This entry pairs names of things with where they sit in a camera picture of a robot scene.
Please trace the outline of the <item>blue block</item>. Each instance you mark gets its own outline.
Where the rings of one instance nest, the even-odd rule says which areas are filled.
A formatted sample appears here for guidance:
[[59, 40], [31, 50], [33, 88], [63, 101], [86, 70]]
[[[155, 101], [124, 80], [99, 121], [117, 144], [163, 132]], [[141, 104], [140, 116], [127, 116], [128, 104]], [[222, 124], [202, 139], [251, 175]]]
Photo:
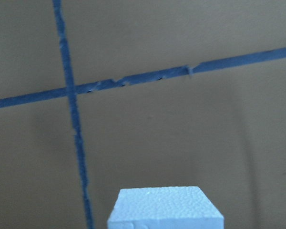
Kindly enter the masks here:
[[121, 189], [109, 229], [223, 229], [224, 216], [199, 187]]

